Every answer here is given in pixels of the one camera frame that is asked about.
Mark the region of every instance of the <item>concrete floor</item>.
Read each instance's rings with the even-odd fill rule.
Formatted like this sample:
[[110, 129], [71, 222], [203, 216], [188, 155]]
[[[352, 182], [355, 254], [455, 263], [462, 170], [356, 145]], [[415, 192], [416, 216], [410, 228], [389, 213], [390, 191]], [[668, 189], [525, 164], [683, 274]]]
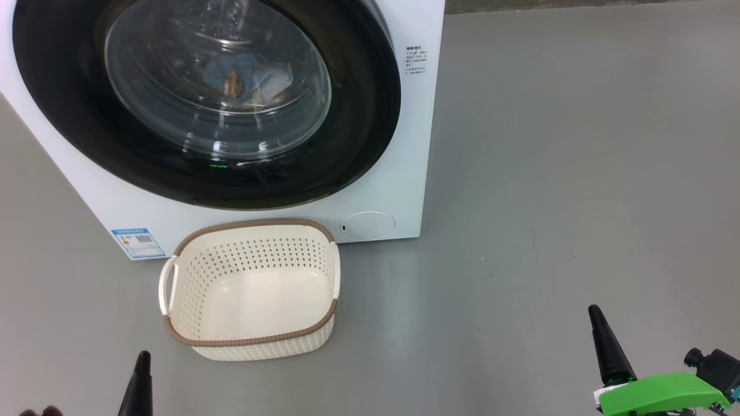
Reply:
[[638, 376], [740, 357], [740, 4], [445, 21], [423, 236], [341, 247], [329, 342], [218, 363], [0, 107], [0, 414], [596, 415], [587, 306]]
[[447, 0], [445, 13], [489, 13], [503, 10], [556, 9], [560, 7], [601, 7], [666, 1], [696, 0]]

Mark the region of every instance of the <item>blue cloth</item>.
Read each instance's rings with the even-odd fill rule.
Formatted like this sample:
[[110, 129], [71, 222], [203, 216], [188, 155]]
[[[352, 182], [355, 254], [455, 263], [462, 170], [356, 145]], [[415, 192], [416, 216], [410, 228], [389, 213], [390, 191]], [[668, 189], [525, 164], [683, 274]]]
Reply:
[[251, 53], [222, 55], [206, 65], [206, 72], [203, 73], [203, 82], [217, 91], [223, 91], [223, 80], [231, 76], [232, 70], [236, 70], [239, 78], [244, 83], [244, 95], [239, 98], [223, 97], [226, 102], [236, 104], [244, 101], [249, 91], [252, 90], [254, 86], [253, 72], [258, 65], [257, 59]]

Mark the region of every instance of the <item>washing machine door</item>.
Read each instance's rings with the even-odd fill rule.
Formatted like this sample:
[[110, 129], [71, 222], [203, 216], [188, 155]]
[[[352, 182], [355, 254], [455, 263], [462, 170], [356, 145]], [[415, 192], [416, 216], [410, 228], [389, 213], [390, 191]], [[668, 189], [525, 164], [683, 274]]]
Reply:
[[19, 0], [13, 42], [38, 107], [150, 192], [267, 209], [372, 167], [400, 110], [367, 0]]

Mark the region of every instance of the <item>laundry basket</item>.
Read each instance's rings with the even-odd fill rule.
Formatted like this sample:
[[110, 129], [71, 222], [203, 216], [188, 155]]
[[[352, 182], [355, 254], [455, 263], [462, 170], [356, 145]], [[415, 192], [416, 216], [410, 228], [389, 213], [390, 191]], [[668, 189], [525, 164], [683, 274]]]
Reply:
[[202, 229], [180, 243], [160, 274], [159, 306], [168, 333], [204, 357], [265, 360], [322, 346], [339, 288], [339, 250], [326, 228], [253, 221]]

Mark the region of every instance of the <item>white washing machine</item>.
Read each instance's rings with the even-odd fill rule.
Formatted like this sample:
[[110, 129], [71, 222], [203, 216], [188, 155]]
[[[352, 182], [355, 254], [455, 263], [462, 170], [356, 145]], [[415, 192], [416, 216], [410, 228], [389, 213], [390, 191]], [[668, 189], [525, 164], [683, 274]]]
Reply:
[[0, 91], [131, 259], [420, 234], [444, 0], [2, 0]]

